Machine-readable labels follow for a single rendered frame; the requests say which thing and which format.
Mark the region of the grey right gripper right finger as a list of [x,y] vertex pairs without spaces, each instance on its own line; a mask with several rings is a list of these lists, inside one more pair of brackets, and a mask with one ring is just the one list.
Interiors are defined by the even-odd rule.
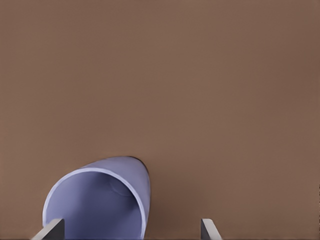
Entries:
[[210,218],[201,219],[201,240],[222,240],[222,237]]

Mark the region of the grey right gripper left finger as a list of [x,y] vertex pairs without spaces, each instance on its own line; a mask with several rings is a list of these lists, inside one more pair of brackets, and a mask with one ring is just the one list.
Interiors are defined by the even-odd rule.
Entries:
[[65,240],[65,220],[63,218],[51,220],[31,240]]

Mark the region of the lavender blue cup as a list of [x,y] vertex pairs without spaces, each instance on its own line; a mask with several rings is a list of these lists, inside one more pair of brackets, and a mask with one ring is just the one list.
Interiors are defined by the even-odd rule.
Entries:
[[150,205],[145,164],[114,156],[61,177],[45,199],[42,225],[63,219],[67,240],[138,240],[145,237]]

